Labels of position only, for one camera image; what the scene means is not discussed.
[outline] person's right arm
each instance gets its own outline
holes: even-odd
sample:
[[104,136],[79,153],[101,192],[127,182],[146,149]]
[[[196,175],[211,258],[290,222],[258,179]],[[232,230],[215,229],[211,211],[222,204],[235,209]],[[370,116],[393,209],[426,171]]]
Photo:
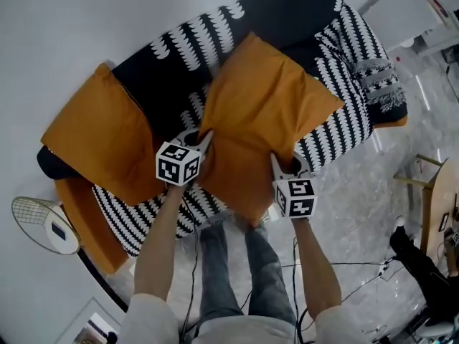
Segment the person's right arm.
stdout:
[[309,314],[316,322],[318,344],[368,344],[352,316],[341,307],[341,288],[333,267],[314,236],[309,220],[293,220]]

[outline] person's left arm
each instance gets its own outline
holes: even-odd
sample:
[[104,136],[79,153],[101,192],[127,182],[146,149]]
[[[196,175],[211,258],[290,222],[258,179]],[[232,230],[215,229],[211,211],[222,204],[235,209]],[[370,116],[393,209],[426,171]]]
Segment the person's left arm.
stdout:
[[172,186],[143,242],[134,272],[134,296],[120,344],[178,344],[176,317],[166,304],[174,275],[175,233],[184,187]]

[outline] person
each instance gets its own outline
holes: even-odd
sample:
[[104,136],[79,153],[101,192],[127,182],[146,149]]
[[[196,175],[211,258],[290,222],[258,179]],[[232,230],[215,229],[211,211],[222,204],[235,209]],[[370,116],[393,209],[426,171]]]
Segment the person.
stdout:
[[454,321],[459,313],[457,291],[459,289],[459,271],[456,265],[454,248],[451,243],[452,231],[445,233],[445,249],[448,265],[448,277],[444,277],[432,259],[419,250],[407,236],[405,220],[399,216],[394,233],[389,243],[396,256],[407,271],[416,279],[424,295],[431,317],[430,324],[441,321]]
[[[134,295],[118,343],[177,344],[178,322],[166,304],[174,273],[176,221],[184,187],[170,186],[136,262]],[[303,285],[319,344],[369,343],[341,307],[334,270],[307,219],[293,221]],[[247,228],[245,243],[252,274],[249,315],[243,315],[230,286],[222,224],[201,231],[202,300],[193,344],[294,342],[296,317],[289,303],[277,254],[263,227]]]

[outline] sofa armrest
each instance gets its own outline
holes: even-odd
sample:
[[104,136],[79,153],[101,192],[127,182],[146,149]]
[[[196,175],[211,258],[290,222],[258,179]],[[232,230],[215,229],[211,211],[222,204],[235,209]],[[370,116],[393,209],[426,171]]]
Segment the sofa armrest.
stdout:
[[55,181],[67,217],[80,235],[85,251],[108,274],[115,273],[128,259],[111,231],[94,197],[92,184],[83,177]]

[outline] marble floor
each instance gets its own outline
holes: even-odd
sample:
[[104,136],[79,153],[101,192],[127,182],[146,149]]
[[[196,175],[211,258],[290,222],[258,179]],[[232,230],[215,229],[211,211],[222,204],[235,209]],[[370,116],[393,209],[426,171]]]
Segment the marble floor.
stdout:
[[[388,242],[398,215],[406,216],[408,233],[419,241],[420,189],[408,187],[392,177],[402,170],[430,179],[435,166],[416,162],[417,153],[441,161],[449,157],[459,160],[459,102],[446,79],[445,63],[440,55],[421,60],[406,52],[401,54],[397,70],[406,89],[408,124],[403,128],[377,130],[364,144],[316,174],[320,185],[319,202],[311,224],[331,262],[378,263],[393,256]],[[450,80],[458,91],[457,64],[451,69]],[[282,264],[292,264],[294,234],[290,221],[269,220],[266,227]],[[242,305],[251,290],[244,239],[230,222],[225,223],[225,230],[231,283]],[[185,316],[189,305],[194,256],[193,236],[177,242],[174,281],[168,302],[179,318]],[[128,272],[132,264],[133,261],[129,261],[116,276],[107,277],[125,300],[132,294],[133,278]],[[392,262],[383,275],[385,280],[374,279],[343,304],[370,340],[400,331],[423,308],[425,301],[416,281],[404,268],[400,269],[401,266],[399,262]],[[343,297],[375,278],[379,271],[374,265],[335,265],[334,269]],[[292,268],[287,267],[283,272],[293,303]],[[200,264],[196,277],[190,322],[199,310]],[[295,282],[300,312],[306,307],[301,279],[298,268]],[[303,329],[310,324],[311,319],[306,315]],[[374,331],[377,327],[381,329],[379,332]],[[303,337],[314,339],[314,325],[303,332]]]

